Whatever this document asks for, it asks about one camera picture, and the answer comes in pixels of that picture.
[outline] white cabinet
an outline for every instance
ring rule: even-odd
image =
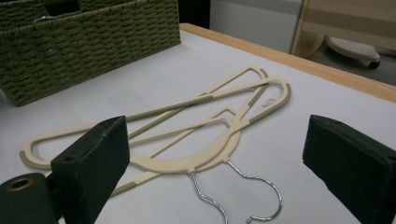
[[[289,53],[303,0],[212,0],[210,29]]]

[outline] wooden table edge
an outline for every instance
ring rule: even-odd
[[[241,49],[268,60],[285,64],[286,66],[306,72],[313,76],[321,77],[351,89],[362,91],[375,97],[396,103],[395,86],[372,80],[370,78],[360,77],[330,66],[314,63],[275,49],[269,49],[261,45],[253,44],[242,39],[224,35],[189,23],[181,23],[180,29],[236,49]]]

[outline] white tabletop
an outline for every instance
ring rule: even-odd
[[[242,131],[231,156],[246,174],[265,177],[281,191],[284,207],[271,222],[359,223],[303,164],[309,117],[315,114],[338,119],[396,148],[396,104],[197,35],[181,31],[181,41],[181,45],[23,107],[13,106],[1,93],[0,182],[37,172],[19,158],[21,145],[32,135],[184,101],[241,67],[255,64],[270,77],[285,78],[292,88],[284,107]],[[187,110],[175,118],[175,124],[201,120],[243,97]],[[128,128],[137,125],[131,123]],[[185,156],[199,150],[199,143],[209,143],[221,131],[221,125],[203,129],[196,138],[180,143],[180,153]],[[51,159],[77,138],[38,144],[35,149],[40,157]],[[155,145],[132,146],[131,153],[144,154]],[[130,165],[122,179],[140,173],[142,170]],[[269,216],[276,210],[276,195],[268,186],[240,178],[225,164],[197,174],[197,179],[201,190],[224,207],[230,223],[244,223],[252,215]],[[188,175],[162,175],[122,193],[108,201],[97,219],[97,223],[120,224],[222,222],[218,210],[197,198]]]

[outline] floor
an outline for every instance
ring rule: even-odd
[[[308,60],[396,86],[396,51],[380,48],[376,48],[376,51],[381,57],[381,64],[375,70],[367,68],[370,62],[351,59],[335,51],[330,51],[327,39]]]

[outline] beige hanger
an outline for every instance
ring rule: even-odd
[[[236,71],[235,73],[231,74],[230,76],[224,78],[222,81],[218,82],[216,85],[208,88],[203,93],[199,94],[198,96],[196,96],[188,101],[173,104],[173,105],[167,105],[167,106],[157,108],[154,110],[149,110],[149,111],[126,116],[127,122],[130,122],[130,121],[134,121],[134,120],[138,120],[138,119],[145,119],[145,118],[149,118],[149,117],[161,114],[156,119],[149,122],[147,125],[138,128],[136,131],[134,131],[132,133],[129,133],[129,135],[128,135],[129,139],[132,139],[135,136],[138,136],[139,134],[141,134],[141,133],[145,132],[146,130],[154,127],[155,125],[163,122],[164,120],[171,118],[172,116],[174,116],[175,114],[182,111],[184,108],[186,108],[188,106],[201,104],[206,101],[212,100],[214,97],[230,95],[230,94],[237,93],[242,90],[250,88],[249,85],[245,85],[242,88],[233,88],[233,90],[223,91],[220,94],[210,95],[213,91],[217,91],[219,88],[225,86],[226,84],[228,84],[232,80],[236,79],[237,77],[242,76],[247,71],[254,71],[255,73],[257,73],[260,76],[261,80],[264,80],[266,77],[264,71],[262,69],[260,69],[259,67],[254,66],[254,65],[247,65],[247,66],[241,68],[240,70]],[[75,127],[71,127],[71,128],[62,129],[59,131],[52,131],[49,133],[41,133],[41,134],[34,135],[34,136],[28,138],[23,143],[23,145],[21,147],[21,151],[20,151],[21,160],[27,166],[30,166],[30,167],[33,167],[36,169],[49,170],[50,169],[50,160],[42,160],[42,159],[37,158],[33,153],[33,144],[41,142],[41,141],[45,141],[45,140],[50,140],[50,139],[55,139],[55,138],[59,138],[62,136],[67,136],[67,135],[73,134],[73,133],[86,132],[89,129],[91,129],[94,125],[96,125],[97,123],[98,122],[93,122],[93,123],[89,123],[89,124],[84,124],[84,125],[79,125],[79,126],[75,126]]]
[[[256,81],[256,82],[251,82],[251,83],[248,83],[245,85],[239,85],[237,87],[233,87],[233,88],[230,88],[230,89],[227,89],[224,91],[213,92],[213,91],[218,90],[220,87],[224,86],[226,83],[230,82],[231,80],[235,79],[236,77],[239,77],[242,74],[246,73],[246,71],[248,71],[248,70],[255,71],[257,74],[259,74],[259,76],[261,76],[262,80]],[[160,149],[151,153],[147,157],[132,156],[131,157],[132,163],[138,164],[138,165],[140,165],[148,170],[151,170],[151,171],[148,171],[148,172],[143,173],[142,175],[136,176],[131,180],[120,182],[117,185],[116,189],[114,190],[112,196],[117,195],[121,192],[124,192],[127,189],[131,189],[131,188],[133,188],[143,182],[146,182],[158,175],[161,175],[163,173],[188,172],[188,173],[191,173],[191,176],[193,177],[195,186],[197,188],[198,193],[200,194],[200,197],[205,199],[207,202],[214,204],[223,213],[226,223],[227,223],[227,217],[226,217],[224,210],[221,208],[221,206],[218,203],[216,203],[216,201],[206,197],[205,195],[203,195],[200,192],[197,182],[196,182],[196,179],[193,175],[194,172],[196,172],[196,171],[197,172],[203,171],[203,170],[209,169],[221,162],[226,162],[226,163],[229,163],[233,167],[233,169],[235,169],[235,171],[238,174],[240,174],[242,177],[260,179],[261,181],[264,181],[267,184],[270,184],[276,190],[276,192],[278,194],[280,204],[279,204],[278,210],[276,211],[276,213],[274,215],[272,215],[271,217],[266,217],[266,218],[250,217],[247,220],[247,222],[249,222],[251,220],[270,220],[273,217],[275,217],[280,212],[280,208],[282,206],[282,200],[281,200],[280,193],[277,190],[277,188],[271,182],[269,182],[265,179],[255,177],[255,176],[252,177],[252,176],[243,175],[229,161],[229,156],[234,151],[234,149],[236,148],[236,145],[239,141],[241,130],[246,128],[250,124],[257,122],[258,120],[266,117],[270,113],[274,112],[276,109],[278,109],[283,104],[285,104],[290,98],[290,85],[283,78],[281,78],[281,77],[265,78],[265,77],[266,77],[266,75],[261,69],[255,67],[255,66],[246,66],[246,67],[242,68],[241,70],[239,70],[238,72],[232,74],[231,76],[223,79],[222,82],[220,82],[220,84],[215,85],[214,87],[212,87],[212,88],[206,90],[204,93],[200,94],[198,97],[195,97],[189,101],[174,104],[174,105],[169,105],[169,106],[165,106],[165,107],[162,107],[162,108],[159,108],[156,110],[151,110],[151,111],[128,116],[127,120],[132,121],[132,120],[151,117],[153,115],[158,115],[158,114],[162,113],[159,117],[157,117],[155,120],[151,121],[149,124],[137,129],[137,131],[134,131],[133,133],[130,133],[129,138],[132,139],[130,141],[131,143],[152,140],[153,138],[161,137],[161,136],[167,135],[169,133],[180,133],[180,132],[183,132],[183,133],[181,133],[176,138],[174,138],[172,141],[168,142],[163,147],[161,147]],[[274,100],[272,104],[265,107],[265,109],[262,112],[255,114],[253,116],[250,116],[247,119],[242,119],[242,117],[248,112],[250,107],[254,104],[254,102],[256,102],[258,97],[265,90],[266,85],[271,82],[277,82],[282,86],[282,89],[283,89],[282,96],[279,97],[278,99]],[[218,114],[213,115],[213,116],[205,119],[204,121],[197,122],[197,123],[194,123],[194,124],[191,124],[191,125],[188,125],[185,127],[173,129],[173,130],[168,130],[166,132],[152,134],[152,135],[149,135],[146,137],[134,138],[135,136],[138,136],[139,134],[150,129],[151,127],[162,122],[163,120],[170,118],[171,116],[175,115],[176,113],[178,113],[179,111],[183,110],[184,108],[186,108],[190,105],[200,104],[200,103],[212,100],[212,99],[216,99],[216,98],[223,97],[226,95],[234,94],[234,93],[237,93],[240,91],[246,91],[246,90],[249,90],[252,88],[256,89],[254,94],[251,95],[251,97],[247,100],[247,103],[244,104],[243,107],[238,111],[235,111],[232,108],[223,108],[222,110],[220,110],[220,112]],[[224,111],[229,111],[229,112],[233,113],[235,115],[235,117],[232,120],[229,120],[224,117],[219,117],[219,114],[223,113]],[[181,159],[164,160],[164,159],[154,159],[153,158],[154,156],[161,153],[168,147],[172,146],[175,142],[179,141],[181,138],[192,133],[197,128],[202,127],[209,123],[219,122],[219,121],[224,122],[226,125],[229,126],[229,128],[227,129],[227,131],[225,133],[223,133],[215,141],[214,144],[211,144],[209,147],[207,147],[195,154],[192,154],[188,157],[181,158]],[[50,138],[54,138],[54,137],[58,137],[58,136],[63,136],[63,135],[67,135],[70,133],[83,132],[83,131],[89,130],[93,125],[94,125],[94,123],[77,126],[75,128],[71,128],[71,129],[65,129],[65,130],[61,130],[61,131],[50,133],[50,134],[36,135],[36,136],[28,139],[28,141],[26,141],[25,144],[23,145],[22,152],[21,152],[22,160],[25,160],[24,161],[25,164],[28,164],[28,165],[33,164],[33,166],[35,168],[47,168],[49,166],[48,161],[42,161],[42,160],[37,159],[33,156],[32,144],[34,142],[42,141],[44,139],[50,139]]]

